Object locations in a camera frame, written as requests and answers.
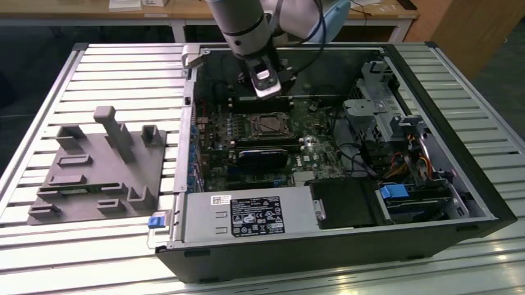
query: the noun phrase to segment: blue tab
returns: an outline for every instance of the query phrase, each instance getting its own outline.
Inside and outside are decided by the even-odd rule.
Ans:
[[[379,192],[383,199],[408,197],[407,189],[401,184],[387,184],[379,189]]]
[[[165,226],[165,217],[164,216],[150,216],[148,220],[148,228],[150,229],[161,229]]]

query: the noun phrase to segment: cable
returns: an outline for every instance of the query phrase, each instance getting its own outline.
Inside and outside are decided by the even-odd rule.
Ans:
[[[325,44],[325,22],[324,22],[324,15],[321,11],[321,2],[319,0],[312,0],[315,2],[315,5],[317,6],[319,10],[319,24],[321,26],[321,40],[320,40],[320,47],[317,50],[317,53],[315,54],[313,58],[293,72],[293,75],[296,76],[301,71],[304,71],[311,64],[317,60],[317,58],[321,55],[321,52],[324,51],[324,44]]]
[[[359,6],[360,6],[360,9],[361,9],[361,11],[359,11],[359,10],[355,10],[355,9],[351,8],[352,11],[360,12],[360,13],[361,13],[361,16],[364,17],[364,26],[361,26],[361,37],[364,37],[365,23],[368,22],[368,17],[367,17],[367,15],[372,16],[372,14],[369,14],[369,13],[367,13],[367,12],[364,11],[364,6],[361,6],[360,3],[356,3],[353,0],[349,0],[349,1],[351,1],[353,4],[359,5]]]
[[[368,173],[368,175],[371,177],[376,177],[376,173],[373,172],[373,170],[369,169],[369,167],[367,167],[367,165],[359,161],[356,161],[355,159],[352,159],[352,157],[349,157],[341,150],[339,150],[340,155],[347,158],[349,160],[351,163],[355,163],[357,166],[360,166],[360,168],[364,169],[364,171]]]

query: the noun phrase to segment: metal slat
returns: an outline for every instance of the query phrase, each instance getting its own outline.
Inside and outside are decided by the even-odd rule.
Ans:
[[[177,155],[176,147],[166,147],[164,152],[164,160],[173,160]],[[54,159],[54,154],[34,154],[30,157],[29,163],[26,164],[27,168],[47,168]]]
[[[408,66],[440,66],[442,63],[436,58],[411,58],[404,60]]]
[[[427,52],[428,51],[428,47],[426,45],[423,45],[423,44],[420,44],[420,45],[412,45],[412,44],[403,45],[403,44],[399,44],[399,45],[395,45],[395,49],[399,52],[411,52],[411,51]]]
[[[404,100],[408,109],[416,109],[411,100]],[[439,110],[446,109],[478,109],[475,101],[472,100],[434,100],[434,103]]]
[[[81,63],[76,67],[78,72],[105,72],[105,71],[138,71],[142,69],[181,69],[181,63],[177,61],[154,61],[150,63]]]
[[[15,237],[0,238],[0,248],[90,240],[93,238],[117,238],[133,235],[145,235],[146,232],[148,227],[145,224],[140,224],[137,226],[118,226],[101,229],[72,230],[66,232],[49,232],[46,234],[19,235]]]
[[[484,155],[475,157],[475,162],[484,169],[525,167],[525,157],[515,155]]]
[[[144,89],[161,87],[182,87],[184,79],[149,79],[117,81],[73,81],[66,85],[66,90],[104,90],[104,89]]]
[[[415,73],[415,77],[420,82],[426,81],[455,81],[455,78],[450,73],[434,73],[434,74],[418,74]]]
[[[444,66],[438,65],[438,66],[410,66],[411,71],[414,74],[419,73],[448,73],[448,70],[444,68]]]
[[[436,58],[435,54],[427,50],[414,51],[414,52],[404,51],[404,52],[399,52],[399,54],[407,60],[410,60],[412,58]]]
[[[0,271],[150,256],[146,236],[58,243],[0,251]]]
[[[484,174],[492,184],[525,181],[525,168],[486,170]]]
[[[26,294],[104,286],[114,282],[132,283],[173,277],[173,273],[160,260],[156,258],[137,258],[102,264],[73,265],[65,268],[9,273],[0,276],[0,285],[6,293]],[[38,283],[27,284],[27,281],[37,281]]]
[[[499,193],[525,191],[525,182],[522,182],[522,183],[496,184],[495,185],[495,189],[498,190]]]
[[[434,100],[446,100],[446,99],[458,99],[458,98],[470,99],[470,95],[464,90],[428,90],[426,93]],[[399,91],[399,95],[404,100],[410,100],[405,91]]]
[[[72,81],[180,78],[181,70],[76,72]]]
[[[168,145],[174,145],[178,143],[178,134],[177,133],[169,133],[166,135],[165,139],[165,144]],[[54,152],[60,148],[60,144],[55,142],[55,140],[39,140],[37,142],[37,147],[34,149],[34,152]]]
[[[144,125],[154,125],[158,130],[164,130],[166,132],[176,132],[180,129],[180,121],[144,121],[125,123],[125,127],[128,128],[129,132],[140,131]],[[85,134],[105,133],[105,129],[100,124],[81,124],[78,127]],[[58,129],[60,126],[47,126],[43,130],[42,137],[53,138],[58,132]]]
[[[463,143],[506,141],[506,136],[499,130],[460,131],[458,132],[458,136]]]
[[[22,237],[33,234],[47,234],[53,232],[74,232],[84,229],[100,229],[102,227],[118,228],[122,226],[146,225],[149,217],[130,217],[108,220],[68,222],[57,224],[42,224],[39,226],[15,226],[0,228],[0,237]]]
[[[80,63],[128,63],[138,61],[180,61],[180,54],[86,55]]]
[[[121,43],[121,44],[89,44],[89,48],[126,48],[126,47],[182,47],[182,44],[176,43]]]
[[[84,55],[106,55],[106,54],[166,54],[181,53],[181,47],[92,47],[85,50]]]
[[[180,118],[178,109],[154,109],[144,111],[120,111],[114,114],[114,119],[118,122],[136,122],[150,120],[176,120]],[[82,124],[94,123],[92,119],[92,112],[74,112],[65,114],[53,114],[49,119],[49,124]]]
[[[132,109],[166,109],[180,108],[184,103],[182,98],[157,98],[148,100],[94,100],[72,101],[58,103],[55,112],[88,112],[94,111],[97,106],[113,106],[116,111]]]
[[[454,81],[423,81],[420,82],[420,85],[423,86],[424,90],[460,90],[462,86],[458,82]]]
[[[182,91],[182,88],[68,91],[64,93],[61,101],[181,97]]]
[[[450,126],[455,131],[471,131],[478,129],[495,129],[496,126],[488,119],[450,121]]]

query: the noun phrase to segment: black cable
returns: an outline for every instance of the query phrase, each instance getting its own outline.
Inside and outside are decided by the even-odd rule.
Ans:
[[[367,165],[359,161],[356,161],[356,159],[353,159],[352,157],[349,157],[341,150],[339,150],[340,155],[347,158],[349,160],[351,163],[356,164],[360,168],[364,169],[365,173],[371,176],[371,177],[376,177],[376,173],[373,172],[373,170],[371,170],[369,167],[367,167]]]
[[[353,163],[355,163],[355,157],[360,155],[360,153],[357,152],[355,155],[351,156],[351,169],[355,170],[353,168]]]
[[[276,31],[280,30],[280,11],[281,11],[281,4],[284,0],[277,1],[277,5],[275,6],[275,26],[276,26]]]
[[[361,6],[360,3],[356,3],[353,0],[349,0],[349,1],[351,1],[352,3],[355,3],[356,5],[359,5],[359,6],[360,6],[360,9],[361,9],[361,11],[359,11],[359,10],[355,10],[355,9],[351,8],[352,11],[360,12],[360,13],[361,13],[361,16],[364,17],[364,26],[361,27],[361,36],[360,36],[360,37],[364,37],[365,23],[368,22],[368,17],[367,17],[367,15],[371,16],[372,14],[369,14],[369,13],[367,13],[367,12],[364,11],[364,6]]]
[[[315,2],[315,5],[317,6],[317,10],[319,10],[319,23],[321,26],[321,40],[320,40],[320,47],[317,50],[317,53],[315,54],[313,58],[293,72],[293,75],[296,76],[297,73],[300,73],[301,71],[304,71],[311,64],[315,62],[315,60],[317,60],[317,58],[321,55],[321,52],[324,51],[324,44],[325,44],[325,22],[324,22],[324,15],[323,15],[323,11],[321,11],[321,3],[319,0],[312,0]]]

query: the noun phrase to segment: warning label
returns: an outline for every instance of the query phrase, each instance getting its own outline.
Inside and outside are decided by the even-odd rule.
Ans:
[[[284,221],[279,197],[229,201],[230,234],[233,237],[284,233]]]

